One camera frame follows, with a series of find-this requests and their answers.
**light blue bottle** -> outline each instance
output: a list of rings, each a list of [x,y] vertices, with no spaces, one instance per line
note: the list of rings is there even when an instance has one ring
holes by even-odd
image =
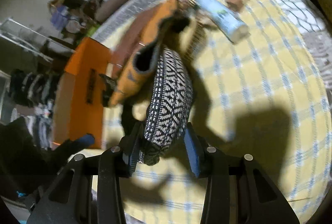
[[[248,26],[238,15],[218,0],[196,0],[197,6],[206,11],[219,29],[233,43],[248,35]]]

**silver screw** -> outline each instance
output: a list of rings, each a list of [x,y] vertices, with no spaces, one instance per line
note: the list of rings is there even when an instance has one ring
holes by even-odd
[[[80,161],[80,160],[83,159],[83,157],[84,157],[83,154],[76,154],[76,155],[74,156],[74,159],[75,159],[76,161]]]
[[[111,151],[112,151],[113,153],[119,152],[119,151],[120,151],[120,146],[113,146],[113,147],[111,148]]]
[[[217,151],[217,149],[216,149],[215,147],[213,147],[213,146],[209,146],[209,147],[207,148],[207,151],[208,151],[209,153],[215,153],[215,152]]]
[[[248,161],[252,161],[254,159],[254,157],[251,154],[245,154],[244,159],[248,160]]]

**checkered fabric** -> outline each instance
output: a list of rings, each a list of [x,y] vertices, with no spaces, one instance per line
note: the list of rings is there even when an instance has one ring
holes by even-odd
[[[194,62],[190,121],[225,153],[252,154],[304,223],[329,179],[332,132],[324,85],[298,29],[275,0],[250,0],[240,18],[250,27],[240,43],[206,31],[207,46]],[[114,48],[131,22],[104,45]],[[122,137],[120,118],[120,106],[105,109],[105,145]],[[206,180],[193,179],[181,146],[154,166],[138,164],[133,178],[121,181],[128,214],[147,224],[200,223]]]

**black and white patterned bag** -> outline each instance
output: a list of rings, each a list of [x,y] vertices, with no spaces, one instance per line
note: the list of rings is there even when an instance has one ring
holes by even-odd
[[[192,100],[192,83],[179,54],[165,47],[158,60],[147,110],[140,163],[158,163],[159,157],[183,136]]]

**yellow tablecloth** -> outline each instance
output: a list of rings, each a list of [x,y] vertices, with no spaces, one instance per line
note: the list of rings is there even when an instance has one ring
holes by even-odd
[[[226,154],[252,154],[304,223],[320,204],[330,171],[324,85],[299,31],[275,0],[249,0],[240,17],[250,36],[238,44],[220,31],[206,32],[208,44],[194,62],[197,96],[190,121]],[[104,45],[114,48],[131,22]],[[116,144],[123,135],[121,107],[104,115],[104,144]],[[157,165],[139,164],[132,179],[121,181],[127,213],[147,224],[200,223],[206,181],[193,179],[184,150],[178,145]]]

